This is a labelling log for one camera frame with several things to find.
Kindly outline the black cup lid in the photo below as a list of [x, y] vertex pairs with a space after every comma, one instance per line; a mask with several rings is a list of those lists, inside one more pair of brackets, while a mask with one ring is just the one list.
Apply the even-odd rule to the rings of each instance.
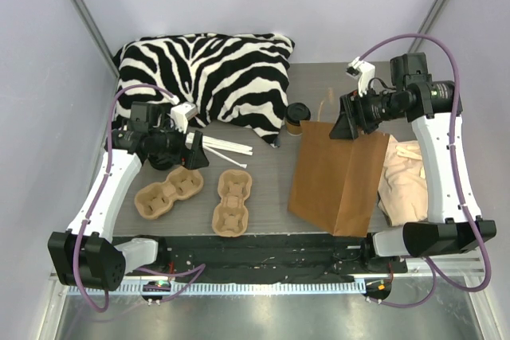
[[301, 102], [291, 103], [285, 110], [285, 119], [292, 124], [300, 124], [301, 121], [309, 121], [311, 116], [310, 109]]

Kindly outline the cardboard cup carrier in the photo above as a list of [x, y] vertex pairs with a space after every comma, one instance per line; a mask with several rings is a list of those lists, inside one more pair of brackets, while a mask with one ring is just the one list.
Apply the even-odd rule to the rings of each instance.
[[153, 182], [142, 188], [135, 195], [135, 207], [144, 219], [155, 220], [168, 213], [176, 201], [185, 201], [199, 193], [203, 186], [204, 178], [198, 170], [180, 166], [164, 182]]
[[213, 231], [222, 237], [239, 237], [248, 228], [249, 211], [245, 206], [253, 180], [244, 170], [226, 170], [218, 179], [219, 204], [212, 218]]

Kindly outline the brown paper coffee cup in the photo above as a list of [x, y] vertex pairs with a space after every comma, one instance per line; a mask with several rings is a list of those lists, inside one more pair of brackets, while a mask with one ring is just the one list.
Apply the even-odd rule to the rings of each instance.
[[286, 119], [285, 120], [285, 126], [287, 129], [287, 132], [290, 135], [293, 136], [299, 136], [302, 135], [302, 126], [300, 125], [299, 120], [293, 120], [293, 119]]

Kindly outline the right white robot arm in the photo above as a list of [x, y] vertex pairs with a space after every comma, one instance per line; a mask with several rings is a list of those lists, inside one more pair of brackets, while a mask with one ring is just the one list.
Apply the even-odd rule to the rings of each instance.
[[358, 87], [340, 97], [330, 139], [365, 138], [382, 122], [406, 119], [422, 153], [428, 197], [424, 221], [369, 236], [368, 247], [359, 254], [363, 268], [378, 272], [389, 257], [467, 253], [492, 239], [496, 223], [482, 217], [469, 181], [455, 83], [435, 81], [424, 53], [391, 59], [391, 85], [381, 92], [372, 88], [373, 64], [357, 57], [347, 66], [347, 74], [357, 79]]

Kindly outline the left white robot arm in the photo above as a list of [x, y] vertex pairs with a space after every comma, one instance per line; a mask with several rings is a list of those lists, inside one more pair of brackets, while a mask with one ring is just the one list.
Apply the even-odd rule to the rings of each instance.
[[176, 106], [135, 102], [131, 115], [110, 132], [98, 173], [80, 212], [64, 232], [54, 232], [48, 249], [60, 282], [114, 291], [124, 276], [144, 267], [154, 276], [169, 267], [166, 241], [137, 236], [114, 245], [113, 229], [127, 191], [145, 162], [160, 170], [181, 165], [197, 170], [209, 165], [202, 133], [186, 142], [194, 104]]

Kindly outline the brown paper bag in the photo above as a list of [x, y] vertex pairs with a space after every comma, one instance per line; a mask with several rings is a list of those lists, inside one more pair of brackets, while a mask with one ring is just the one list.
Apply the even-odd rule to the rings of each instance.
[[331, 139], [333, 123], [300, 123], [288, 211], [333, 236], [365, 237], [375, 211], [390, 135]]

